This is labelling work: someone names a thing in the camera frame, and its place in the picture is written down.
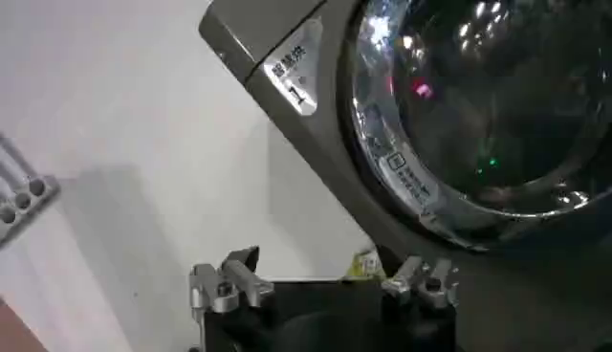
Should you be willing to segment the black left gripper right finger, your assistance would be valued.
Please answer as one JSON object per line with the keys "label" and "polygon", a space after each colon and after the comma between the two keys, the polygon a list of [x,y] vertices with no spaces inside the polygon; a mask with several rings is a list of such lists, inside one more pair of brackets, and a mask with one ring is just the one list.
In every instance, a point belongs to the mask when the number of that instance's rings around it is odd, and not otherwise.
{"label": "black left gripper right finger", "polygon": [[421,304],[427,309],[458,306],[458,268],[446,257],[433,263],[415,253],[398,257],[386,246],[376,246],[382,264],[381,304],[383,309],[408,309]]}

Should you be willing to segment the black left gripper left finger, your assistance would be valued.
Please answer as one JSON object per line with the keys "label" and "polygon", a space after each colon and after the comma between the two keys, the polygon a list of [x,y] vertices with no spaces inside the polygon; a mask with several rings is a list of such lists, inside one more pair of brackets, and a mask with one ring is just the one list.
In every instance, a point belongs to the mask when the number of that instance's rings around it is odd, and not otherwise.
{"label": "black left gripper left finger", "polygon": [[195,264],[188,276],[189,305],[192,318],[203,321],[205,313],[228,314],[241,305],[261,308],[274,295],[274,284],[255,271],[260,247],[231,251],[218,267]]}

